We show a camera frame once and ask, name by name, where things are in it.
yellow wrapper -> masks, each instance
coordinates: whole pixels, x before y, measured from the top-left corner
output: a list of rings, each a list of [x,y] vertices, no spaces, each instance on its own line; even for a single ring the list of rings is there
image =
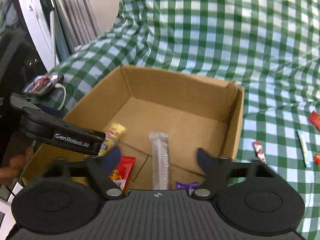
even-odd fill
[[[117,143],[118,138],[125,133],[126,128],[119,123],[113,123],[106,131],[106,139],[100,146],[98,156],[106,155],[107,152]]]

round black disc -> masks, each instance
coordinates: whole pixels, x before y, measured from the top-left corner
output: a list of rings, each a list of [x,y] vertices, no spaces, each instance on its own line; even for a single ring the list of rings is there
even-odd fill
[[[262,177],[227,187],[218,194],[217,206],[236,228],[256,235],[293,230],[304,214],[304,202],[290,185]]]
[[[89,187],[53,179],[21,191],[11,208],[19,226],[40,234],[60,234],[88,223],[99,206],[98,195]]]

silver screw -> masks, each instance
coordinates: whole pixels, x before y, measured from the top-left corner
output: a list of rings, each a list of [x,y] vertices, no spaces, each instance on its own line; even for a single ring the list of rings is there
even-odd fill
[[[210,195],[210,193],[211,193],[210,190],[207,190],[206,188],[199,188],[195,190],[195,194],[198,197],[207,197]]]
[[[119,197],[122,194],[122,190],[119,188],[111,188],[108,189],[106,193],[110,197]]]

red snack package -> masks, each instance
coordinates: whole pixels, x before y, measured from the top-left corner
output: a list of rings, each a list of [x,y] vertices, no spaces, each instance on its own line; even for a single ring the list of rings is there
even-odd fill
[[[256,156],[265,164],[267,164],[266,162],[266,156],[264,155],[264,151],[263,151],[263,148],[262,148],[262,145],[261,143],[259,142],[253,142],[252,143],[253,147],[254,147],[254,150],[256,152]]]
[[[133,164],[135,163],[136,158],[121,156],[119,164],[113,170],[109,178],[112,179],[122,190],[127,186],[129,179],[130,171]]]
[[[311,115],[309,116],[309,121],[312,122],[315,125],[315,127],[317,127],[320,131],[320,115],[317,114],[316,111],[313,111],[311,113]]]
[[[318,153],[315,157],[314,157],[315,163],[320,165],[320,153]]]

white wrapped stick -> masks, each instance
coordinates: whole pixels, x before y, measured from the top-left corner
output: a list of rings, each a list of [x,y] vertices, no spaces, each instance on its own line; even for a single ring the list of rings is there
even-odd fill
[[[149,134],[152,153],[152,182],[154,190],[169,190],[169,136],[164,132],[154,131]]]

